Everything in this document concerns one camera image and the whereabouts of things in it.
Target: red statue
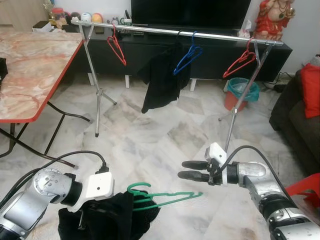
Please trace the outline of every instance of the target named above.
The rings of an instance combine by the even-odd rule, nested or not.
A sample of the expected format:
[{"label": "red statue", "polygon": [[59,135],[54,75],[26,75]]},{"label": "red statue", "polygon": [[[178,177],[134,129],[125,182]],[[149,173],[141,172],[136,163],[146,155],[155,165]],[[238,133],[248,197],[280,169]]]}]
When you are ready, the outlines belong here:
[{"label": "red statue", "polygon": [[253,36],[257,39],[280,41],[283,28],[286,28],[289,20],[295,16],[295,9],[291,8],[293,1],[263,0],[255,20],[256,28]]}]

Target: marble floor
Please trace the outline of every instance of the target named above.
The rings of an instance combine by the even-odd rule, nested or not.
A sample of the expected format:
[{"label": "marble floor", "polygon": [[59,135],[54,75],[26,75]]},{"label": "marble floor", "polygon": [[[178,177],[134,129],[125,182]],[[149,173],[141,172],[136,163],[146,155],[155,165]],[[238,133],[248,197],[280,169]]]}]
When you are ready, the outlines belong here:
[{"label": "marble floor", "polygon": [[[99,82],[105,93],[118,102],[113,105],[102,100],[99,137],[95,137],[95,87],[90,86],[85,75],[64,79],[51,102],[66,112],[85,115],[93,122],[66,117],[49,155],[57,157],[76,150],[101,153],[115,177],[115,193],[125,191],[136,182],[150,183],[152,187],[148,191],[153,193],[204,193],[202,197],[162,207],[143,240],[270,239],[265,221],[246,189],[236,185],[209,186],[177,177],[184,169],[183,161],[204,160],[205,150],[212,142],[225,145],[231,117],[218,121],[218,117],[228,113],[224,108],[224,82],[198,80],[194,92],[183,89],[178,101],[146,114],[141,113],[147,90],[144,83],[132,78],[130,88],[126,89],[124,76],[99,76]],[[259,101],[249,103],[237,116],[228,154],[242,145],[257,147],[288,186],[305,175],[293,149],[268,122],[278,97],[275,91],[261,87]],[[60,115],[47,106],[39,119],[28,126],[22,141],[44,152],[59,118]],[[0,128],[9,130],[8,124],[0,124]],[[8,140],[0,135],[0,152],[5,152],[7,147]],[[54,167],[76,174],[77,180],[93,174],[100,166],[100,160],[89,154],[70,156],[67,160],[79,169],[60,163]],[[233,160],[261,161],[249,149],[240,151]],[[46,162],[15,146],[13,153],[0,159],[0,198],[24,173]],[[28,239],[58,240],[57,210],[62,207],[51,204]]]}]

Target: red table edge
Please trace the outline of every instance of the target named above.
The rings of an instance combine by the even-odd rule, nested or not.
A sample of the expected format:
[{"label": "red table edge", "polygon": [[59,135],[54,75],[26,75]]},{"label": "red table edge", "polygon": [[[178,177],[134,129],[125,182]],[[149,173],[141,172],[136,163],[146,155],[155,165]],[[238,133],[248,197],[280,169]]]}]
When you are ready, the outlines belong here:
[{"label": "red table edge", "polygon": [[71,56],[70,60],[68,61],[68,63],[65,65],[63,71],[61,72],[60,76],[58,77],[57,81],[55,82],[55,84],[53,85],[53,87],[51,88],[50,92],[48,93],[48,95],[46,96],[45,100],[43,101],[42,105],[39,107],[38,111],[36,112],[36,114],[31,117],[31,118],[26,118],[26,119],[0,119],[0,123],[7,123],[7,124],[24,124],[24,123],[31,123],[34,122],[38,119],[38,117],[40,116],[40,114],[42,113],[43,109],[45,108],[45,106],[47,105],[47,102],[49,102],[50,98],[52,97],[52,95],[55,93],[55,91],[57,90],[57,87],[61,81],[61,79],[63,78],[63,76],[65,75],[66,71],[68,70],[70,64],[72,63],[72,61],[74,60],[75,56],[77,55],[79,49],[81,48],[81,46],[83,45],[84,41],[82,40],[79,43],[79,46],[76,48],[76,50],[74,51],[73,55]]}]

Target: teal bin liner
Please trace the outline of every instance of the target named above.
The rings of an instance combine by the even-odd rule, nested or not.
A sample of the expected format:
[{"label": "teal bin liner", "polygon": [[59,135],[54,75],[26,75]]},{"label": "teal bin liner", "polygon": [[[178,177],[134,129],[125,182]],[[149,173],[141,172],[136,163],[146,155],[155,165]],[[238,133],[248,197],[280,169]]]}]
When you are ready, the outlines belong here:
[{"label": "teal bin liner", "polygon": [[[227,86],[227,90],[233,93],[239,99],[244,92],[249,80],[242,77],[231,78]],[[251,85],[249,92],[246,94],[244,100],[248,102],[256,102],[259,99],[260,88],[255,82]]]}]

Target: red cushion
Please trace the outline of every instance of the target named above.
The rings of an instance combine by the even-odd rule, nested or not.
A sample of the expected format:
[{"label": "red cushion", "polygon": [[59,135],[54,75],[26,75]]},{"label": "red cushion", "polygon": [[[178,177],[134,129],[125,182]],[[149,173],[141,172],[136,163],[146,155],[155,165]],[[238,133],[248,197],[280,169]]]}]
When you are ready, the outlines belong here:
[{"label": "red cushion", "polygon": [[320,116],[320,66],[308,63],[301,69],[305,117]]}]

